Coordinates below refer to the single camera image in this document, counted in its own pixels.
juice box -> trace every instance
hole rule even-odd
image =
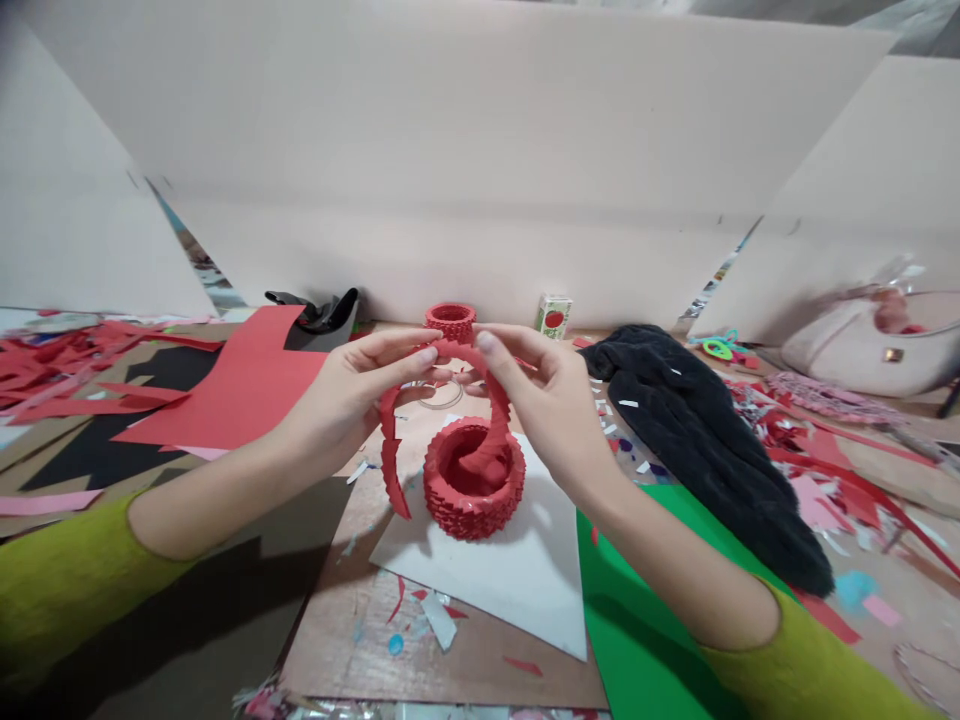
[[[572,306],[573,300],[564,295],[543,293],[540,295],[540,309],[537,311],[534,328],[551,340],[563,340]]]

yellow-green sweater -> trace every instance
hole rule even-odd
[[[24,692],[100,629],[186,572],[146,550],[127,522],[132,498],[0,546],[0,689]],[[907,698],[791,598],[777,635],[745,652],[703,653],[756,718],[937,717]]]

red paper cylinder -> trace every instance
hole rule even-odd
[[[427,310],[424,324],[434,330],[443,330],[443,339],[464,345],[473,345],[473,323],[477,311],[469,305],[440,303]]]
[[[461,418],[437,433],[427,448],[423,468],[427,509],[440,528],[458,540],[482,540],[502,530],[523,497],[526,463],[513,435],[497,458],[506,469],[500,483],[491,484],[460,464],[489,429],[490,422],[483,418]]]

hand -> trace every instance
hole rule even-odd
[[[476,346],[520,418],[540,459],[567,492],[612,462],[590,392],[587,366],[577,353],[531,328],[474,325]],[[523,367],[520,358],[532,367]],[[475,370],[455,377],[468,395],[486,397]]]
[[[341,345],[273,434],[315,473],[333,475],[380,424],[378,400],[384,392],[418,380],[446,382],[453,377],[450,370],[434,367],[444,362],[436,348],[408,356],[417,345],[442,335],[428,328],[386,330]],[[397,406],[435,392],[426,386],[404,388]]]

green paper cutout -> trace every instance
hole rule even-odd
[[[748,572],[793,594],[680,485],[642,488],[710,545]],[[649,717],[747,718],[673,612],[593,526],[577,513],[583,605],[590,642],[614,720]]]

